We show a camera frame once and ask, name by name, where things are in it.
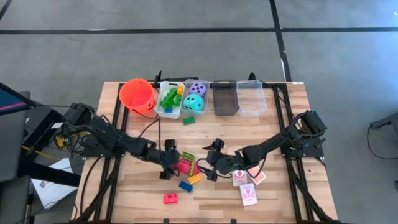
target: yellow toy block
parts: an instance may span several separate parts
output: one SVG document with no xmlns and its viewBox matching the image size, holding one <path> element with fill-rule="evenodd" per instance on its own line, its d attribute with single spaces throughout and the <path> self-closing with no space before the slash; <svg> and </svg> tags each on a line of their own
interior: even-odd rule
<svg viewBox="0 0 398 224">
<path fill-rule="evenodd" d="M 178 87 L 177 88 L 177 94 L 178 95 L 182 95 L 182 87 Z"/>
<path fill-rule="evenodd" d="M 189 181 L 190 184 L 194 184 L 194 183 L 199 182 L 201 180 L 202 180 L 201 173 L 193 175 L 193 176 L 188 178 L 188 181 Z"/>
</svg>

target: wooden table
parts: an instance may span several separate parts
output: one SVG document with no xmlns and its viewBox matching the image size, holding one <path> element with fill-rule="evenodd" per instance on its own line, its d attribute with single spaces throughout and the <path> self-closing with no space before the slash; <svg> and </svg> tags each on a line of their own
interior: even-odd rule
<svg viewBox="0 0 398 224">
<path fill-rule="evenodd" d="M 118 86 L 118 82 L 104 83 L 98 105 L 98 114 L 104 114 L 110 120 L 113 117 Z M 294 114 L 309 110 L 310 105 L 304 85 L 287 83 L 287 86 Z M 200 158 L 206 157 L 207 153 L 202 147 L 210 145 L 215 138 L 225 141 L 222 152 L 228 154 L 233 154 L 235 150 L 244 146 L 265 141 L 279 133 L 280 128 L 274 94 L 268 88 L 264 89 L 264 93 L 267 101 L 266 112 L 260 117 L 242 118 L 238 114 L 228 117 L 215 116 L 213 94 L 210 90 L 206 115 L 196 118 L 195 124 L 184 126 L 182 124 L 184 115 L 181 115 L 180 119 L 161 119 L 162 147 L 165 139 L 176 139 L 177 149 L 181 153 L 187 151 Z M 282 110 L 287 124 L 283 104 Z M 118 128 L 121 125 L 122 113 L 123 109 L 120 109 Z M 129 113 L 126 133 L 137 136 L 151 122 L 152 120 Z M 158 125 L 151 126 L 143 137 L 158 142 Z M 84 179 L 94 160 L 89 159 L 85 162 L 76 197 L 78 207 Z M 88 179 L 83 208 L 90 204 L 98 192 L 103 162 L 104 159 L 101 159 L 97 163 Z M 326 214 L 337 218 L 324 166 L 313 158 L 303 158 L 303 164 L 310 193 Z M 162 223 L 164 218 L 169 218 L 171 223 L 229 223 L 232 218 L 237 219 L 238 223 L 295 223 L 286 163 L 279 149 L 267 156 L 263 169 L 267 179 L 256 186 L 258 204 L 247 207 L 242 205 L 239 187 L 233 187 L 231 179 L 218 178 L 217 182 L 210 182 L 203 176 L 202 181 L 194 184 L 193 192 L 187 193 L 178 187 L 181 180 L 187 180 L 187 175 L 172 177 L 171 180 L 160 180 L 161 170 L 159 165 L 142 162 L 132 156 L 122 158 L 114 201 L 113 223 Z M 306 219 L 303 198 L 298 189 L 297 191 L 302 216 Z M 178 195 L 178 203 L 164 205 L 164 194 L 173 192 Z M 107 201 L 108 195 L 105 195 L 101 218 L 105 217 Z"/>
</svg>

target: red lego brick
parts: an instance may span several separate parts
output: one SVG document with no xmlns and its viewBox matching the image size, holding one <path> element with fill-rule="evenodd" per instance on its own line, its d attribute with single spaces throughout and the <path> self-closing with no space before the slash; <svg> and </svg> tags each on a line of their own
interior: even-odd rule
<svg viewBox="0 0 398 224">
<path fill-rule="evenodd" d="M 184 174 L 189 174 L 190 169 L 191 161 L 188 161 L 186 159 L 180 159 L 180 162 L 178 163 L 178 170 L 180 172 L 183 172 Z"/>
<path fill-rule="evenodd" d="M 178 202 L 178 198 L 177 198 L 177 194 L 176 193 L 165 194 L 164 195 L 164 198 L 163 198 L 163 203 L 164 204 L 177 203 L 177 202 Z"/>
</svg>

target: purple dice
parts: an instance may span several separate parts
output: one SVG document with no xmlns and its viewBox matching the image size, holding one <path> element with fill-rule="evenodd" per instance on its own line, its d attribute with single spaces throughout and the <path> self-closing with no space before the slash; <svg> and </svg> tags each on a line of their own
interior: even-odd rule
<svg viewBox="0 0 398 224">
<path fill-rule="evenodd" d="M 201 96 L 202 98 L 205 97 L 207 92 L 206 87 L 202 83 L 194 83 L 192 86 L 189 88 L 189 94 L 197 94 Z"/>
</svg>

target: clear plastic bin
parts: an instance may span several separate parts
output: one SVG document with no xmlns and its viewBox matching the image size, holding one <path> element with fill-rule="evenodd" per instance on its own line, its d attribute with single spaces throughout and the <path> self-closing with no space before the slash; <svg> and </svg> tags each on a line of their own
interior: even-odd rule
<svg viewBox="0 0 398 224">
<path fill-rule="evenodd" d="M 239 114 L 242 117 L 260 116 L 267 109 L 264 89 L 259 80 L 238 81 L 236 83 Z"/>
<path fill-rule="evenodd" d="M 184 83 L 181 82 L 168 82 L 168 81 L 162 81 L 160 83 L 160 93 L 159 93 L 159 97 L 157 98 L 157 103 L 155 106 L 155 111 L 156 113 L 163 117 L 163 118 L 171 118 L 171 119 L 178 119 L 180 117 L 180 112 L 181 112 L 181 105 L 182 105 L 182 101 L 180 106 L 173 106 L 173 110 L 171 113 L 165 113 L 164 110 L 165 108 L 161 107 L 160 105 L 160 101 L 162 101 L 162 97 L 164 97 L 164 94 L 167 93 L 168 91 L 170 91 L 173 88 L 178 88 L 178 87 L 182 87 L 182 94 L 184 94 L 185 92 L 185 85 Z"/>
<path fill-rule="evenodd" d="M 181 104 L 183 104 L 185 97 L 187 97 L 189 95 L 189 88 L 196 84 L 196 83 L 202 83 L 206 89 L 206 95 L 203 97 L 203 102 L 205 103 L 205 105 L 203 106 L 203 109 L 201 111 L 192 111 L 192 110 L 185 110 L 184 107 L 181 107 L 181 110 L 184 114 L 187 115 L 192 115 L 192 116 L 204 116 L 206 114 L 206 110 L 207 110 L 207 103 L 209 100 L 209 89 L 210 89 L 210 82 L 209 81 L 203 81 L 203 80 L 186 80 L 185 81 L 185 89 L 184 89 L 184 93 L 182 95 L 182 102 Z"/>
</svg>

